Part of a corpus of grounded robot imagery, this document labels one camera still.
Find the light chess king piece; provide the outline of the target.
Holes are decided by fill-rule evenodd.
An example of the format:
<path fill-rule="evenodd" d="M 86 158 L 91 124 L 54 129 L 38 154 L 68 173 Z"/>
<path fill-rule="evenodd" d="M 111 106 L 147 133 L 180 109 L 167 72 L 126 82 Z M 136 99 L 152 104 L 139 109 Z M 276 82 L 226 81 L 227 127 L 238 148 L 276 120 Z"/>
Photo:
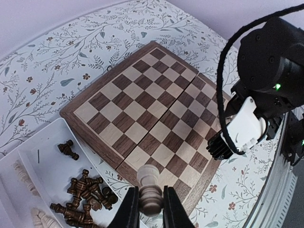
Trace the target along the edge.
<path fill-rule="evenodd" d="M 148 217 L 160 214 L 163 207 L 162 189 L 158 185 L 160 177 L 156 166 L 146 164 L 138 169 L 140 211 Z"/>

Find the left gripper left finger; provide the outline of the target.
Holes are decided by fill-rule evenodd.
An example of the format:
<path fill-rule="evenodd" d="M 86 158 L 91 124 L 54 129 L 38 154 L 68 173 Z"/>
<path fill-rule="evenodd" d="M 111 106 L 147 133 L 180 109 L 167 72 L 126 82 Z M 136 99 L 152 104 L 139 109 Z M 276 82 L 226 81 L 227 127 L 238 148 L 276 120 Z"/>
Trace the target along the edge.
<path fill-rule="evenodd" d="M 115 217 L 108 228 L 139 228 L 139 187 L 128 189 Z"/>

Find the white plastic compartment tray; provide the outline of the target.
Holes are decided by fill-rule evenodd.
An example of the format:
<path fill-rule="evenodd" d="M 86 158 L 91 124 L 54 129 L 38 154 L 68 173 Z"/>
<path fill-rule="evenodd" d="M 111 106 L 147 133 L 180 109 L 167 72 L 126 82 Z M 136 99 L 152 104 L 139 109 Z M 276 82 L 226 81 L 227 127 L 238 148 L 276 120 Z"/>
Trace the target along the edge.
<path fill-rule="evenodd" d="M 49 178 L 52 177 L 52 173 L 50 172 L 48 158 L 54 152 L 55 141 L 67 138 L 76 140 L 80 145 L 66 121 L 63 118 L 58 118 L 1 159 L 0 226 L 2 228 L 21 228 L 20 217 L 13 203 L 13 196 L 17 193 L 17 178 L 14 177 L 12 164 L 16 160 L 21 160 L 38 193 L 46 203 L 47 208 L 50 209 L 52 198 L 49 191 Z M 50 211 L 63 228 L 68 227 L 59 214 L 51 209 Z"/>

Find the wooden chess board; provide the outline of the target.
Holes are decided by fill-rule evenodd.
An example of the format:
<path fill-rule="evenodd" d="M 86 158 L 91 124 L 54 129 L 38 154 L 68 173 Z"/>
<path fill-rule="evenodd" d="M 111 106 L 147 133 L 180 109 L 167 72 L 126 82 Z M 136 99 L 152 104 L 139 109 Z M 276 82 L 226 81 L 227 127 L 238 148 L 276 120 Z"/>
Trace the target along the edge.
<path fill-rule="evenodd" d="M 152 41 L 101 76 L 61 111 L 74 132 L 126 181 L 152 164 L 190 214 L 219 162 L 207 141 L 219 131 L 216 85 Z"/>

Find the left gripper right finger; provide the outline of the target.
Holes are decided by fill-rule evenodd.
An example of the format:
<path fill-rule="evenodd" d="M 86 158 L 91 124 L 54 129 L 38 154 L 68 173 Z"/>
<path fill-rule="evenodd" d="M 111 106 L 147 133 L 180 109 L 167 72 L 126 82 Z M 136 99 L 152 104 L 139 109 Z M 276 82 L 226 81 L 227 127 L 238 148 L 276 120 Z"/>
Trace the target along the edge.
<path fill-rule="evenodd" d="M 164 187 L 163 199 L 164 228 L 194 228 L 173 187 Z"/>

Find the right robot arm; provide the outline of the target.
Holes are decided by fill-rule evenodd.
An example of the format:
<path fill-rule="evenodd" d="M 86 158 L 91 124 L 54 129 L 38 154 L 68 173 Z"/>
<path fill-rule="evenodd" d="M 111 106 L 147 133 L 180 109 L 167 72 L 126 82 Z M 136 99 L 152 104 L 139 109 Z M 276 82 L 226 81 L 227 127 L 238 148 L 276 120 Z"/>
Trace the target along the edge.
<path fill-rule="evenodd" d="M 283 114 L 304 104 L 304 31 L 271 18 L 242 38 L 237 60 L 240 79 L 225 116 L 235 115 L 251 97 L 254 114 L 270 123 L 266 139 L 272 140 Z"/>

